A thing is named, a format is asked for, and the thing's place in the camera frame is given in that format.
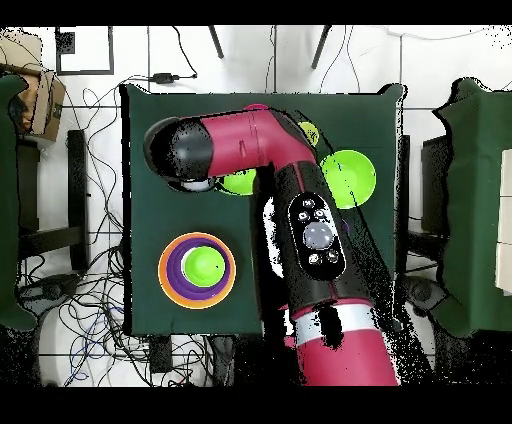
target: black control panel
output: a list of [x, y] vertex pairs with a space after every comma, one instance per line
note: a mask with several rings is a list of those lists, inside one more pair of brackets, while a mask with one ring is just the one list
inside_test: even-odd
[[301, 193], [288, 208], [299, 265], [315, 280], [332, 281], [345, 270], [345, 256], [327, 203]]

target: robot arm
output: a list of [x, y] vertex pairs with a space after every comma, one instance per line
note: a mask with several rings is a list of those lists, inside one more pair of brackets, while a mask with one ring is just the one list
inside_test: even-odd
[[206, 180], [272, 165], [299, 367], [306, 385], [397, 385], [350, 240], [304, 133], [270, 108], [170, 121], [145, 141], [168, 180]]

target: black chair leg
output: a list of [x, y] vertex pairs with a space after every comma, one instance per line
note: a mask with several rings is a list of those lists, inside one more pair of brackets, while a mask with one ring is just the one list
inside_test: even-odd
[[324, 49], [325, 40], [327, 39], [327, 34], [329, 33], [331, 27], [332, 25], [324, 25], [322, 35], [320, 36], [320, 41], [318, 42], [318, 47], [316, 48], [313, 64], [311, 65], [313, 69], [316, 69], [316, 66], [318, 65], [318, 60], [320, 59], [320, 55], [322, 54], [322, 50]]
[[208, 29], [210, 30], [210, 34], [212, 35], [213, 44], [215, 44], [215, 48], [217, 49], [217, 55], [219, 59], [224, 58], [224, 53], [222, 53], [222, 48], [220, 47], [219, 37], [217, 37], [217, 31], [215, 31], [214, 25], [208, 25]]

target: power adapter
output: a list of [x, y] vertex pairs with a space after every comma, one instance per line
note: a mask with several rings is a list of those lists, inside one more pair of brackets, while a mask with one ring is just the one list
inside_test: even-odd
[[169, 72], [161, 72], [153, 74], [153, 76], [150, 77], [148, 81], [154, 82], [156, 84], [172, 84], [174, 81], [177, 81], [182, 78], [197, 78], [197, 74], [194, 74], [191, 77], [180, 77], [179, 75], [173, 75]]

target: lime green bowl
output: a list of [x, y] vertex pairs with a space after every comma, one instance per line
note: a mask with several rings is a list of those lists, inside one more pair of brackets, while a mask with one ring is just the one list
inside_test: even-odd
[[255, 169], [238, 171], [223, 177], [220, 185], [226, 190], [224, 193], [236, 194], [238, 196], [250, 196], [252, 194], [252, 185], [255, 177]]
[[320, 167], [338, 209], [351, 209], [356, 204], [361, 206], [377, 185], [372, 162], [355, 150], [335, 152], [325, 157]]
[[193, 249], [185, 258], [185, 278], [197, 287], [212, 287], [226, 270], [224, 258], [216, 249], [201, 246]]

